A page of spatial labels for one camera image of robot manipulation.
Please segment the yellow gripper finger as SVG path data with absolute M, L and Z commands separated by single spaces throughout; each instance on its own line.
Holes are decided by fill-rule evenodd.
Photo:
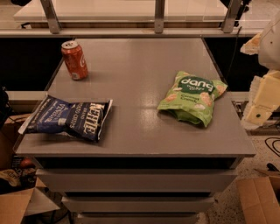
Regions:
M 243 111 L 243 126 L 263 126 L 280 107 L 280 72 L 269 70 L 263 77 L 255 76 Z
M 253 38 L 242 45 L 240 52 L 247 55 L 258 54 L 260 48 L 261 34 L 257 33 Z

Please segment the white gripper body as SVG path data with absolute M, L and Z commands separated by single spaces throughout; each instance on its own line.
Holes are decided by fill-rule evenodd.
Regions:
M 280 70 L 280 11 L 262 31 L 258 61 L 268 69 Z

